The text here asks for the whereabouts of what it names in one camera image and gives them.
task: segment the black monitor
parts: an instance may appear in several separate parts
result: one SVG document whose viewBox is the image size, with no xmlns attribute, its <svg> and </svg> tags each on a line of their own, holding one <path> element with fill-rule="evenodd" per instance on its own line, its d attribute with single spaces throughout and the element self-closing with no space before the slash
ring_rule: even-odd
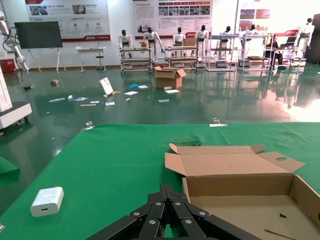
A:
<svg viewBox="0 0 320 240">
<path fill-rule="evenodd" d="M 57 21 L 15 22 L 22 49 L 62 48 Z"/>
</svg>

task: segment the box flap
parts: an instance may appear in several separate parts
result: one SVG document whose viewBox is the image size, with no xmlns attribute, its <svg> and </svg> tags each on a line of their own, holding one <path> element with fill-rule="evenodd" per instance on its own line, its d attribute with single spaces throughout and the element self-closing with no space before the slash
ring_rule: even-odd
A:
<svg viewBox="0 0 320 240">
<path fill-rule="evenodd" d="M 259 153 L 258 155 L 291 173 L 294 173 L 305 165 L 302 162 L 299 162 L 277 152 L 265 152 Z"/>
<path fill-rule="evenodd" d="M 176 154 L 257 154 L 266 146 L 257 144 L 253 146 L 177 146 L 169 144 Z"/>
<path fill-rule="evenodd" d="M 178 174 L 186 176 L 186 170 L 182 163 L 180 155 L 173 153 L 165 153 L 165 167 L 170 169 Z"/>
</svg>

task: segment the green epoxy floor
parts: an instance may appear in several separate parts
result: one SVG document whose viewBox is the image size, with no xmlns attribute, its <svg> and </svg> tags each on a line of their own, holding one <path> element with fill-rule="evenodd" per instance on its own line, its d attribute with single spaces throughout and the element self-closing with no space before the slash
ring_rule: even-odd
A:
<svg viewBox="0 0 320 240">
<path fill-rule="evenodd" d="M 156 89 L 148 73 L 126 73 L 119 69 L 99 73 L 69 70 L 23 74 L 23 83 L 7 75 L 11 100 L 29 101 L 29 123 L 11 126 L 0 137 L 0 156 L 21 169 L 18 183 L 0 188 L 0 215 L 37 177 L 68 142 L 86 127 L 119 124 L 210 124 L 221 123 L 320 122 L 320 67 L 308 65 L 303 72 L 274 71 L 241 73 L 187 72 L 180 93 L 168 95 Z M 108 99 L 98 81 L 108 77 L 113 89 L 121 94 Z M 60 80 L 59 87 L 51 80 Z M 22 85 L 33 85 L 24 92 Z M 138 94 L 127 96 L 131 84 L 147 85 Z M 68 100 L 49 103 L 58 98 L 89 98 L 83 102 Z M 96 106 L 80 106 L 101 101 Z M 105 102 L 115 102 L 105 106 Z"/>
</svg>

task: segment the box lid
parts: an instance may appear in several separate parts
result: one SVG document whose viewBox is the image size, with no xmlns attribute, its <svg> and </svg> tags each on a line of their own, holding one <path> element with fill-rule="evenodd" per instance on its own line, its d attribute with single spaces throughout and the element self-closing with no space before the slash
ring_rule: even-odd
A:
<svg viewBox="0 0 320 240">
<path fill-rule="evenodd" d="M 276 152 L 260 153 L 254 146 L 176 146 L 176 153 L 165 154 L 165 167 L 186 177 L 292 173 L 302 162 Z"/>
</svg>

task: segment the white power adapter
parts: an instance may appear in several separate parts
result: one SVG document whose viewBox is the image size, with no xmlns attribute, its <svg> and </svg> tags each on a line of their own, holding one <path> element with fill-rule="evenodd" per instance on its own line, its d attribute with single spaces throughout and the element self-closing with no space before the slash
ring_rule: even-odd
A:
<svg viewBox="0 0 320 240">
<path fill-rule="evenodd" d="M 59 212 L 64 190 L 62 187 L 41 189 L 36 195 L 30 211 L 33 217 L 42 217 Z"/>
</svg>

